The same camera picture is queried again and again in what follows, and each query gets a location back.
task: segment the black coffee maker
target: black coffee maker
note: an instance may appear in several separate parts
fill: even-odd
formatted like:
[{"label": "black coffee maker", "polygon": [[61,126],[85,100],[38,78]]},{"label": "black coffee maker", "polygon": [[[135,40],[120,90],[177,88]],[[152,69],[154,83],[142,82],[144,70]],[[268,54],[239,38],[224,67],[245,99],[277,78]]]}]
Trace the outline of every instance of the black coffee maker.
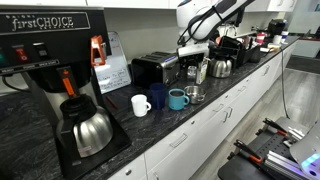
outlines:
[{"label": "black coffee maker", "polygon": [[[0,11],[0,76],[22,73],[52,126],[64,178],[77,179],[128,147],[130,139],[106,111],[92,68],[96,64],[102,65],[106,55],[111,54],[104,9],[0,6]],[[73,80],[61,76],[61,72],[71,73]],[[77,87],[77,93],[74,94],[89,99],[90,103],[70,97],[71,85]],[[65,107],[66,103],[70,106],[60,108],[61,105]],[[79,108],[87,110],[88,105],[92,108],[90,113],[74,113]],[[94,116],[96,107],[106,112],[113,135],[103,147],[83,155],[79,153],[79,146],[76,148],[73,144],[69,148],[70,143],[63,143],[57,137],[58,124],[72,110],[71,114],[78,117],[68,117],[77,121],[68,123],[70,126],[64,129],[70,131],[75,124]],[[69,133],[66,136],[70,140],[68,142],[76,143],[76,136],[67,131],[63,132]]]},{"label": "black coffee maker", "polygon": [[281,32],[287,29],[288,21],[285,19],[272,19],[268,25],[269,37],[273,38],[275,35],[281,35]]}]

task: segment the red object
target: red object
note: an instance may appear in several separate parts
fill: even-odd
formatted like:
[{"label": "red object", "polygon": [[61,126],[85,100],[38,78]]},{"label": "red object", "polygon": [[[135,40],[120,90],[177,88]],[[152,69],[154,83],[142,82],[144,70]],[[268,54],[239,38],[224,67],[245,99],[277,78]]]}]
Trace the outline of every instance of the red object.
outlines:
[{"label": "red object", "polygon": [[73,90],[73,88],[72,88],[70,79],[69,79],[69,78],[63,78],[62,81],[63,81],[64,86],[65,86],[66,89],[67,89],[68,95],[69,95],[69,96],[76,97],[76,94],[74,93],[74,90]]},{"label": "red object", "polygon": [[256,42],[259,43],[259,44],[262,44],[265,36],[266,36],[266,34],[258,33]]},{"label": "red object", "polygon": [[[105,65],[106,64],[106,60],[107,57],[105,57],[105,54],[103,53],[103,47],[102,47],[102,36],[94,36],[91,38],[91,66],[100,66],[100,65]],[[99,56],[101,58],[101,62],[95,62],[94,59],[94,55],[95,55],[95,51],[98,51]]]},{"label": "red object", "polygon": [[277,132],[278,132],[278,134],[280,134],[280,135],[282,135],[282,136],[286,136],[286,135],[287,135],[287,133],[285,133],[285,132],[283,132],[283,131],[281,131],[281,130],[278,130]]},{"label": "red object", "polygon": [[254,156],[252,156],[252,155],[250,155],[249,158],[250,158],[252,161],[254,161],[255,163],[258,163],[258,164],[260,164],[260,163],[262,162],[262,158],[258,159],[258,158],[254,157]]},{"label": "red object", "polygon": [[23,48],[17,48],[16,55],[17,55],[18,59],[22,62],[29,60],[29,57],[27,56],[27,53],[24,51]]}]

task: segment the countertop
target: countertop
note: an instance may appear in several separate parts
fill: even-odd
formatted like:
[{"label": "countertop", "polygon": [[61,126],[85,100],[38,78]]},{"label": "countertop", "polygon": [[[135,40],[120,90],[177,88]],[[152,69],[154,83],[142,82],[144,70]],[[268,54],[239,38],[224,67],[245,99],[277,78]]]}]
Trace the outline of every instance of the countertop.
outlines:
[{"label": "countertop", "polygon": [[[282,48],[290,46],[298,38],[289,36],[286,40],[288,44]],[[180,111],[166,106],[137,118],[130,99],[139,93],[146,94],[147,90],[130,85],[104,94],[104,98],[108,97],[115,104],[116,107],[113,107],[106,101],[108,110],[128,134],[132,144],[82,179],[107,179],[278,53],[269,53],[259,63],[247,63],[226,79],[207,76],[200,85],[207,89],[205,101],[199,105],[187,105]],[[187,82],[180,80],[169,89],[183,89],[185,86]],[[62,179],[50,124],[31,94],[16,93],[0,97],[0,139],[0,177],[3,173],[10,179]]]}]

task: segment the small metal cup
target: small metal cup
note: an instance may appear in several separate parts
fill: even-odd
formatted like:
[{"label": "small metal cup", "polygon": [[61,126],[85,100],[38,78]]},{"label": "small metal cup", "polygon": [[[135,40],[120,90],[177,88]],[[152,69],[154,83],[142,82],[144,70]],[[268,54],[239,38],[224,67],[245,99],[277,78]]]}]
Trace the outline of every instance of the small metal cup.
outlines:
[{"label": "small metal cup", "polygon": [[206,90],[199,86],[187,86],[184,88],[186,95],[190,98],[191,104],[199,104],[204,101]]}]

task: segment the toaster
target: toaster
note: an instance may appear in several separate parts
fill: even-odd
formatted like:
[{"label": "toaster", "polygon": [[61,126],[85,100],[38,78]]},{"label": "toaster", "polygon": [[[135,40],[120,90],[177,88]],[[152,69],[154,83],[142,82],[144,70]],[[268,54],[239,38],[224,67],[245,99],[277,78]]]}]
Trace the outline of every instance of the toaster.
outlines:
[{"label": "toaster", "polygon": [[152,83],[170,85],[180,77],[177,54],[153,52],[131,61],[132,81],[136,86],[149,88]]}]

